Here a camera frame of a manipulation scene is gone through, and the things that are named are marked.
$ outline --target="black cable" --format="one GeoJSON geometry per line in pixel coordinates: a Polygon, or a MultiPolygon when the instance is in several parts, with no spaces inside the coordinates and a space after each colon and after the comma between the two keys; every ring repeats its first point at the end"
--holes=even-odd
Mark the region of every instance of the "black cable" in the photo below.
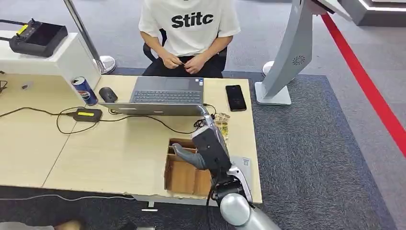
{"type": "Polygon", "coordinates": [[[6,37],[0,37],[1,41],[9,42],[11,41],[11,38],[6,38],[6,37]]]}
{"type": "Polygon", "coordinates": [[[64,109],[64,110],[62,110],[59,114],[57,114],[57,117],[56,117],[56,127],[58,128],[58,131],[61,132],[61,133],[63,133],[63,134],[68,134],[68,135],[70,135],[70,134],[75,134],[75,133],[81,133],[81,132],[87,131],[87,130],[89,130],[89,129],[95,127],[99,122],[95,122],[95,123],[94,123],[92,126],[90,126],[89,128],[82,129],[82,130],[79,130],[79,131],[74,131],[74,132],[64,132],[64,131],[62,131],[61,128],[59,127],[59,118],[61,117],[61,115],[69,115],[69,113],[63,113],[63,112],[65,112],[65,111],[67,111],[67,110],[71,110],[71,109],[84,109],[84,108],[85,108],[85,107],[83,107],[83,106],[72,107],[72,108],[64,109]]]}
{"type": "Polygon", "coordinates": [[[175,129],[169,127],[169,126],[166,125],[163,121],[161,121],[161,120],[159,120],[159,119],[156,119],[156,118],[154,118],[154,117],[151,117],[151,116],[147,116],[147,115],[128,115],[128,116],[125,116],[125,117],[122,117],[122,118],[119,118],[119,119],[116,119],[116,120],[103,120],[103,119],[101,119],[100,121],[101,121],[101,122],[117,122],[117,121],[125,120],[125,119],[130,118],[130,117],[146,117],[146,118],[150,118],[150,119],[156,120],[156,121],[160,122],[161,124],[163,124],[163,126],[165,126],[166,128],[170,129],[171,131],[173,131],[173,132],[175,132],[175,133],[180,133],[180,134],[192,134],[192,133],[194,133],[198,128],[200,128],[200,125],[201,125],[201,122],[199,122],[200,120],[198,120],[198,121],[196,121],[196,122],[194,123],[194,125],[193,125],[193,126],[196,128],[194,131],[192,131],[192,132],[181,132],[181,131],[177,131],[177,130],[175,130],[175,129]]]}
{"type": "Polygon", "coordinates": [[[215,189],[218,181],[220,180],[221,170],[220,170],[220,168],[218,168],[218,169],[219,170],[217,173],[217,178],[215,181],[213,181],[213,184],[210,187],[209,195],[207,195],[207,200],[206,200],[206,222],[207,222],[207,227],[209,230],[212,230],[212,225],[210,223],[210,215],[209,215],[209,202],[210,202],[210,198],[212,198],[212,196],[213,196],[214,189],[215,189]]]}
{"type": "Polygon", "coordinates": [[[5,90],[5,89],[7,89],[7,84],[8,84],[9,82],[8,81],[6,81],[6,80],[0,80],[0,93],[3,91],[3,90],[5,90]]]}
{"type": "Polygon", "coordinates": [[[119,114],[122,114],[122,113],[117,112],[117,111],[115,111],[115,110],[113,110],[113,109],[109,109],[109,113],[110,113],[111,115],[119,115],[119,114]]]}
{"type": "Polygon", "coordinates": [[[217,110],[216,110],[216,109],[215,109],[215,107],[214,107],[214,106],[212,106],[211,104],[204,103],[203,105],[204,105],[204,106],[209,106],[209,107],[212,107],[212,108],[214,109],[214,115],[216,115],[216,114],[217,114],[217,110]]]}
{"type": "Polygon", "coordinates": [[[14,25],[27,25],[27,23],[5,20],[5,19],[0,19],[0,23],[8,23],[8,24],[14,24],[14,25]]]}
{"type": "Polygon", "coordinates": [[[23,110],[23,109],[31,109],[31,110],[34,110],[34,111],[46,113],[46,114],[51,115],[51,116],[67,115],[67,114],[62,113],[64,111],[62,111],[61,113],[58,113],[58,114],[53,114],[53,113],[50,113],[50,112],[42,110],[42,109],[35,109],[35,108],[31,108],[31,107],[22,107],[22,108],[10,111],[10,112],[5,113],[5,114],[1,114],[0,117],[4,117],[4,116],[10,115],[10,114],[13,114],[13,113],[18,112],[18,111],[23,110]]]}

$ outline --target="laptop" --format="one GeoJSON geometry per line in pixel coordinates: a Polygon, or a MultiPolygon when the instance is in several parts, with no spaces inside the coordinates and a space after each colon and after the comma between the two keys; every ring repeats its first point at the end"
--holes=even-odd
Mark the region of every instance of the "laptop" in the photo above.
{"type": "Polygon", "coordinates": [[[126,115],[201,116],[203,78],[138,77],[128,103],[100,103],[126,115]]]}

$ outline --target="hand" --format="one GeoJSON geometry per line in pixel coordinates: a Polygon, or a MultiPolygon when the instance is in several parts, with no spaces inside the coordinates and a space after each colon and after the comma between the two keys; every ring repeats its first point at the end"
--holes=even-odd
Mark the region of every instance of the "hand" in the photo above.
{"type": "Polygon", "coordinates": [[[202,54],[196,55],[185,64],[186,72],[190,74],[198,73],[204,66],[208,59],[202,54]]]}
{"type": "Polygon", "coordinates": [[[164,65],[166,66],[166,68],[168,69],[174,69],[177,68],[179,65],[182,65],[183,63],[180,61],[180,59],[171,54],[168,51],[163,52],[162,55],[159,55],[162,59],[162,61],[164,62],[164,65]]]}

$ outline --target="laptop keyboard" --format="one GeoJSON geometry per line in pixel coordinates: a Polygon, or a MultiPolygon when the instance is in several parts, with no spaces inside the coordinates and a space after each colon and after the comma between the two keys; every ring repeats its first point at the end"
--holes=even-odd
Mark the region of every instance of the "laptop keyboard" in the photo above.
{"type": "Polygon", "coordinates": [[[200,91],[135,91],[131,103],[202,103],[200,91]]]}

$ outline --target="black chair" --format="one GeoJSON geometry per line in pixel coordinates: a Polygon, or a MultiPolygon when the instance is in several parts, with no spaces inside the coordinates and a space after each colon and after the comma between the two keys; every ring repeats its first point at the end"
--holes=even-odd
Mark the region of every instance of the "black chair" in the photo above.
{"type": "MultiPolygon", "coordinates": [[[[159,30],[162,35],[162,46],[164,46],[166,40],[168,39],[166,35],[166,31],[164,29],[159,30]]],[[[151,53],[151,48],[144,43],[143,51],[145,56],[147,56],[151,61],[155,61],[157,58],[151,53]]],[[[216,60],[215,64],[221,70],[224,71],[226,67],[226,60],[227,60],[227,47],[224,48],[220,53],[218,53],[218,59],[216,60]]]]}

